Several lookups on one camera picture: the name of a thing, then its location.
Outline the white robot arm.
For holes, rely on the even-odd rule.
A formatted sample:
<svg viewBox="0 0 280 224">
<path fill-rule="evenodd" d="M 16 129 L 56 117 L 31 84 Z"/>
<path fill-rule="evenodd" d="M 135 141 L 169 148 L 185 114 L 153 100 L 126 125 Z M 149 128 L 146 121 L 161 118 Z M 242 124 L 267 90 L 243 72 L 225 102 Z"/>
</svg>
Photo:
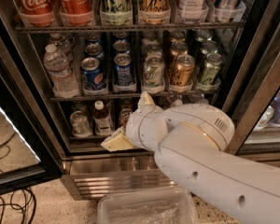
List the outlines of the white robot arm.
<svg viewBox="0 0 280 224">
<path fill-rule="evenodd" d="M 144 91 L 102 147 L 152 151 L 166 176 L 242 224 L 280 224 L 280 168 L 227 153 L 233 134 L 231 119 L 212 105 L 163 109 Z"/>
</svg>

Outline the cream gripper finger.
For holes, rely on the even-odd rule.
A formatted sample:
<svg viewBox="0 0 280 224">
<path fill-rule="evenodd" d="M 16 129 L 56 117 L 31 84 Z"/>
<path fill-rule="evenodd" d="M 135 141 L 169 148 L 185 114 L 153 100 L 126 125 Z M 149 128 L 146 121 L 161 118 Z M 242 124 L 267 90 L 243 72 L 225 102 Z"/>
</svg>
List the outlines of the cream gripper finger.
<svg viewBox="0 0 280 224">
<path fill-rule="evenodd" d="M 147 91 L 143 91 L 140 95 L 140 99 L 138 101 L 138 109 L 142 111 L 147 105 L 154 105 L 152 97 Z"/>
<path fill-rule="evenodd" d="M 109 137 L 107 137 L 101 146 L 109 152 L 133 149 L 133 143 L 127 138 L 125 128 L 123 126 L 116 129 Z"/>
</svg>

